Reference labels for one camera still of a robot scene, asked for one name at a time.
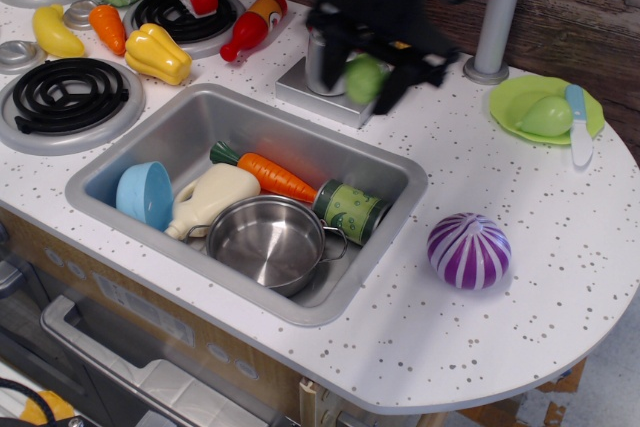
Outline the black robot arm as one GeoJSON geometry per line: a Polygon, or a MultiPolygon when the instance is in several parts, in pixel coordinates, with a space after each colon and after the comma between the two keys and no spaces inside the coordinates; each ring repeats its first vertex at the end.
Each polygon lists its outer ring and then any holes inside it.
{"type": "Polygon", "coordinates": [[[375,115],[387,114],[414,85],[441,86],[448,66],[459,58],[459,49],[430,23],[424,0],[315,0],[306,24],[324,38],[320,79],[328,88],[354,51],[392,66],[375,115]]]}

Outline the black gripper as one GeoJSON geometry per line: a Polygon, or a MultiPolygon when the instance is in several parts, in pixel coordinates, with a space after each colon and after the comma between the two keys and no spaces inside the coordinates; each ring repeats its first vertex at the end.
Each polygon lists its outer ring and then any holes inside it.
{"type": "Polygon", "coordinates": [[[386,115],[420,83],[441,86],[459,55],[428,19],[424,0],[315,0],[307,26],[324,40],[321,82],[333,90],[346,63],[360,50],[395,68],[385,80],[373,114],[386,115]]]}

